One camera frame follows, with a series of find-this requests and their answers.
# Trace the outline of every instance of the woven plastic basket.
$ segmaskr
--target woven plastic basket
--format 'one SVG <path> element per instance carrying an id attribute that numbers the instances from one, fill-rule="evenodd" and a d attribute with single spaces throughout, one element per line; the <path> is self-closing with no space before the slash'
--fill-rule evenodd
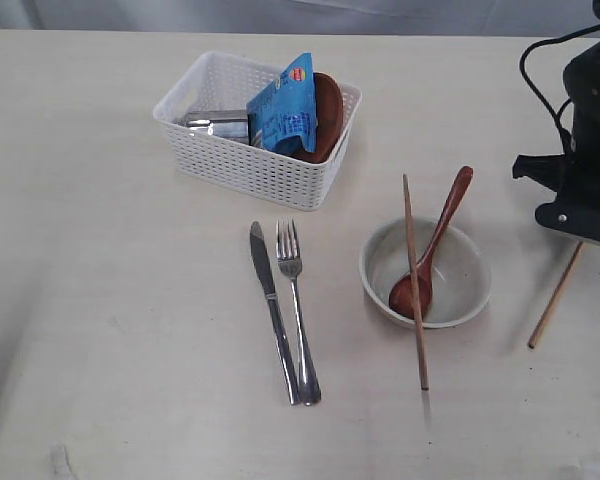
<path id="1" fill-rule="evenodd" d="M 344 126 L 329 159 L 318 165 L 205 134 L 192 134 L 174 122 L 188 109 L 244 109 L 249 100 L 284 68 L 220 52 L 203 54 L 153 110 L 173 149 L 178 169 L 232 190 L 299 210 L 319 208 L 345 156 L 360 90 L 339 83 Z"/>

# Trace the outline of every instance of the chopstick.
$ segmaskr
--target chopstick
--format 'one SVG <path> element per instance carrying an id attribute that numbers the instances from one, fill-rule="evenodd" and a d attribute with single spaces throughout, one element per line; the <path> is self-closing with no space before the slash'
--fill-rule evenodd
<path id="1" fill-rule="evenodd" d="M 424 327 L 422 326 L 422 307 L 420 306 L 420 285 L 418 282 L 418 260 L 416 258 L 416 237 L 411 215 L 411 196 L 407 175 L 402 175 L 404 186 L 404 219 L 407 227 L 407 254 L 409 255 L 409 270 L 411 271 L 411 295 L 413 297 L 413 312 L 416 322 L 416 343 L 418 346 L 418 368 L 420 370 L 420 388 L 429 390 L 427 374 L 427 358 L 424 351 Z"/>
<path id="2" fill-rule="evenodd" d="M 571 272 L 573 271 L 573 267 L 575 266 L 576 262 L 578 261 L 578 258 L 580 258 L 580 253 L 582 252 L 583 246 L 584 246 L 584 242 L 578 242 L 578 245 L 576 245 L 576 249 L 574 250 L 573 255 L 571 256 L 571 260 L 569 260 L 567 268 L 565 268 L 564 272 L 562 272 L 562 277 L 560 277 L 558 286 L 553 291 L 553 295 L 551 295 L 551 300 L 549 300 L 549 303 L 547 304 L 547 306 L 544 309 L 544 312 L 542 313 L 542 317 L 540 317 L 540 321 L 536 325 L 536 328 L 533 330 L 533 333 L 531 334 L 531 337 L 529 338 L 529 342 L 527 343 L 527 346 L 529 348 L 531 348 L 531 349 L 536 348 L 536 344 L 540 340 L 540 337 L 542 336 L 544 329 L 547 327 L 547 324 L 549 323 L 551 314 L 555 310 L 556 305 L 558 304 L 558 300 L 560 300 L 560 297 L 562 296 L 562 292 L 564 291 L 564 287 L 567 284 L 567 280 L 569 280 Z"/>

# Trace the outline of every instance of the blue wrapper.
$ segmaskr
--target blue wrapper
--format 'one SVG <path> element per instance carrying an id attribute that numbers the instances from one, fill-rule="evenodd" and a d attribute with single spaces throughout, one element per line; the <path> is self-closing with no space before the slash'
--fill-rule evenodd
<path id="1" fill-rule="evenodd" d="M 303 53 L 247 104 L 251 145 L 291 155 L 316 151 L 316 91 L 313 61 Z"/>

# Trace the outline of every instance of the table surface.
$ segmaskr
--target table surface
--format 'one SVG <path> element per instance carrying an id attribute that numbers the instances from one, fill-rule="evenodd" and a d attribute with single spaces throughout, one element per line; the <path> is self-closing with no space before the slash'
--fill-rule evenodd
<path id="1" fill-rule="evenodd" d="M 591 42 L 530 60 L 552 102 Z M 57 443 L 80 480 L 581 478 L 600 462 L 600 247 L 529 351 L 573 248 L 535 224 L 550 192 L 511 178 L 519 153 L 560 148 L 517 70 L 529 43 L 0 31 L 0 479 L 49 478 Z M 176 171 L 151 110 L 207 50 L 280 66 L 311 51 L 362 90 L 320 210 Z M 453 224 L 493 290 L 474 320 L 426 333 L 422 395 L 413 332 L 365 300 L 358 255 L 402 215 L 403 172 L 414 213 L 437 216 L 464 164 Z M 287 403 L 248 246 L 253 220 L 271 249 L 290 216 L 324 394 L 312 408 Z"/>

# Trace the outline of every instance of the table knife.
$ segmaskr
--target table knife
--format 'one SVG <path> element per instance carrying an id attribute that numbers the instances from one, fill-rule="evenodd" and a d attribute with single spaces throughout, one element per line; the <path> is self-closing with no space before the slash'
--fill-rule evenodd
<path id="1" fill-rule="evenodd" d="M 287 334 L 282 322 L 282 314 L 280 313 L 280 305 L 278 304 L 278 295 L 276 293 L 276 286 L 273 283 L 271 264 L 269 263 L 269 254 L 267 253 L 267 246 L 264 243 L 264 235 L 262 234 L 260 223 L 253 222 L 251 224 L 249 240 L 251 243 L 253 266 L 255 267 L 258 279 L 262 284 L 264 297 L 267 300 L 269 312 L 271 313 L 273 332 L 276 337 L 278 356 L 280 357 L 280 363 L 282 364 L 289 401 L 291 402 L 291 405 L 296 405 L 300 401 L 298 395 L 298 381 L 293 367 L 293 358 L 291 357 Z"/>

